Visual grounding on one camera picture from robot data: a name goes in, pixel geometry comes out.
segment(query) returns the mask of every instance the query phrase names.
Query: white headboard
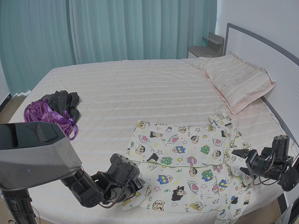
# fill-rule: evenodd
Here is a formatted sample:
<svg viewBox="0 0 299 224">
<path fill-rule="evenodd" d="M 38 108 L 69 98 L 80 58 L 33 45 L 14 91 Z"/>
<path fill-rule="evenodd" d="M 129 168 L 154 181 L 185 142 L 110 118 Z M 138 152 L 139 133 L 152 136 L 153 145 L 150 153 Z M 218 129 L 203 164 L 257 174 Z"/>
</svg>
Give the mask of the white headboard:
<svg viewBox="0 0 299 224">
<path fill-rule="evenodd" d="M 228 23 L 223 55 L 230 52 L 264 67 L 275 78 L 276 86 L 262 99 L 298 145 L 299 59 L 268 39 Z"/>
</svg>

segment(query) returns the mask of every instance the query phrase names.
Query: mattress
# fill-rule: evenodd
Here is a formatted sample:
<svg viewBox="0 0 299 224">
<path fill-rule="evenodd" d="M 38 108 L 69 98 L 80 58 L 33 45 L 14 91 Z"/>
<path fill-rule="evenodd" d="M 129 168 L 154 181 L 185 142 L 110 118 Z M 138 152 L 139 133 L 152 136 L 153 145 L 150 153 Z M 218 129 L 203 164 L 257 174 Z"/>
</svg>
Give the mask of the mattress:
<svg viewBox="0 0 299 224">
<path fill-rule="evenodd" d="M 194 59 L 136 60 L 92 63 L 55 68 L 32 90 L 11 122 L 20 122 L 25 107 L 56 90 L 80 96 L 77 122 L 79 132 L 72 145 L 90 175 L 106 171 L 113 153 L 125 155 L 138 120 L 176 125 L 209 125 L 207 117 L 230 114 L 202 72 L 192 66 Z M 258 99 L 236 115 L 243 138 L 260 153 L 271 147 L 273 136 L 282 134 L 279 125 Z M 61 181 L 29 190 L 32 205 L 41 218 L 54 224 L 79 223 L 213 223 L 219 211 L 166 213 L 144 208 L 121 211 L 82 207 Z M 283 191 L 277 184 L 254 186 L 243 215 L 261 208 Z"/>
</svg>

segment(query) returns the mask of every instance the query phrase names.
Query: curtain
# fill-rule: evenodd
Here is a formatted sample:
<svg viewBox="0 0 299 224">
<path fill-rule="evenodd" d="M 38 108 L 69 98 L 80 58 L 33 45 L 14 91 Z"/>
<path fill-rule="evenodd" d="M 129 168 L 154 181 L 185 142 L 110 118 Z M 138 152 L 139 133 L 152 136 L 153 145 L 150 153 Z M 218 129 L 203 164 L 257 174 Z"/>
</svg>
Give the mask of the curtain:
<svg viewBox="0 0 299 224">
<path fill-rule="evenodd" d="M 0 0 L 0 60 L 27 92 L 55 67 L 187 58 L 216 16 L 217 0 Z"/>
</svg>

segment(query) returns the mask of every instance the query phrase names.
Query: nightstand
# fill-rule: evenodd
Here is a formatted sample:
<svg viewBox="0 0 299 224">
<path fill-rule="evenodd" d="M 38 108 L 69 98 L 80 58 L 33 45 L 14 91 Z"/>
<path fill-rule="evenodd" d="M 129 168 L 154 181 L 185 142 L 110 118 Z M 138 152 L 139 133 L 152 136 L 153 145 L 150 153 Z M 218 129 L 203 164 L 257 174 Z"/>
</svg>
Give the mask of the nightstand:
<svg viewBox="0 0 299 224">
<path fill-rule="evenodd" d="M 208 37 L 202 37 L 207 40 L 207 47 L 202 46 L 189 46 L 188 47 L 188 58 L 203 57 L 219 57 L 222 56 L 222 48 L 224 38 L 209 32 Z"/>
</svg>

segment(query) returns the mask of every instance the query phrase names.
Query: striped pillow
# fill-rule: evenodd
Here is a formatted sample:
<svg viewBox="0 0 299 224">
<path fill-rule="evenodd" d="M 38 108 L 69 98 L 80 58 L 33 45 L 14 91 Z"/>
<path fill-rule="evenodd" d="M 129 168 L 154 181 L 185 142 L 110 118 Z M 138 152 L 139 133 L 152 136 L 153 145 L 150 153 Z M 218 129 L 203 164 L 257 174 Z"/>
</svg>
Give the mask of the striped pillow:
<svg viewBox="0 0 299 224">
<path fill-rule="evenodd" d="M 233 54 L 215 58 L 200 57 L 193 65 L 211 81 L 232 114 L 239 113 L 276 84 L 265 69 L 243 62 Z"/>
</svg>

